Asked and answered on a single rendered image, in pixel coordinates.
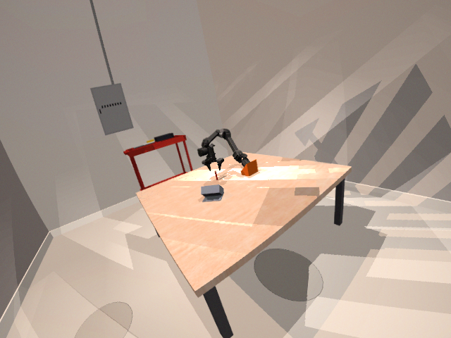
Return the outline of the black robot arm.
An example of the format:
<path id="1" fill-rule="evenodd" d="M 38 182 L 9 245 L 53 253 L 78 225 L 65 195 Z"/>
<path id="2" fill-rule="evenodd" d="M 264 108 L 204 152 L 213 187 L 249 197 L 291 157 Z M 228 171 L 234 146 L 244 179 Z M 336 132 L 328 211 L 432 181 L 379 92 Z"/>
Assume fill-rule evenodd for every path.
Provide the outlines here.
<path id="1" fill-rule="evenodd" d="M 219 134 L 219 132 L 222 132 L 222 134 Z M 227 140 L 227 142 L 229 143 L 231 149 L 233 150 L 233 158 L 238 163 L 241 163 L 243 165 L 243 167 L 245 167 L 247 163 L 251 162 L 247 158 L 248 155 L 242 153 L 241 150 L 239 150 L 237 148 L 237 146 L 235 145 L 235 142 L 233 141 L 233 139 L 231 137 L 230 130 L 227 130 L 227 129 L 216 130 L 209 137 L 206 137 L 206 138 L 203 139 L 202 144 L 201 144 L 202 148 L 197 149 L 198 154 L 199 154 L 200 157 L 205 156 L 207 154 L 214 153 L 213 146 L 215 146 L 215 145 L 214 144 L 209 145 L 209 144 L 217 136 Z M 213 161 L 214 161 L 214 158 L 210 155 L 210 157 L 206 156 L 206 159 L 205 159 L 204 162 L 207 165 L 207 164 L 211 164 L 211 162 L 213 162 Z"/>

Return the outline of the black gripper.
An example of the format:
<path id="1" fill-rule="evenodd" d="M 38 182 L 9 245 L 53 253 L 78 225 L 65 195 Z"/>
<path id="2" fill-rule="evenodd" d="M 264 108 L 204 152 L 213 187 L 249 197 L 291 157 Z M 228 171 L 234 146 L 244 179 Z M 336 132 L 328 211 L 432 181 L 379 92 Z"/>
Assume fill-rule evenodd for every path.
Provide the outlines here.
<path id="1" fill-rule="evenodd" d="M 219 158 L 218 160 L 216 160 L 217 158 L 215 157 L 215 154 L 216 154 L 216 153 L 212 153 L 212 154 L 208 154 L 207 156 L 210 157 L 210 155 L 211 155 L 211 156 L 214 158 L 214 161 L 213 161 L 213 162 L 217 162 L 218 169 L 219 169 L 219 171 L 220 171 L 220 170 L 221 170 L 222 162 L 224 162 L 224 158 Z M 211 166 L 210 166 L 210 164 L 207 164 L 207 165 L 206 165 L 206 163 L 205 163 L 204 161 L 205 161 L 205 159 L 202 161 L 202 164 L 204 164 L 204 165 L 211 171 Z"/>

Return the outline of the grey flat panel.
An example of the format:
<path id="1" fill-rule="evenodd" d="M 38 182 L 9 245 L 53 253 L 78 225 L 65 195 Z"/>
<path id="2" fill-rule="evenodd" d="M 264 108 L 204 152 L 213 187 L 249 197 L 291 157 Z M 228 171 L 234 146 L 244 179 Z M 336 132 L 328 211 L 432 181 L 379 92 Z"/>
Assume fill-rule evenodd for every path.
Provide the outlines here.
<path id="1" fill-rule="evenodd" d="M 201 187 L 201 195 L 204 196 L 202 203 L 221 201 L 223 194 L 224 188 L 222 188 L 219 184 Z"/>

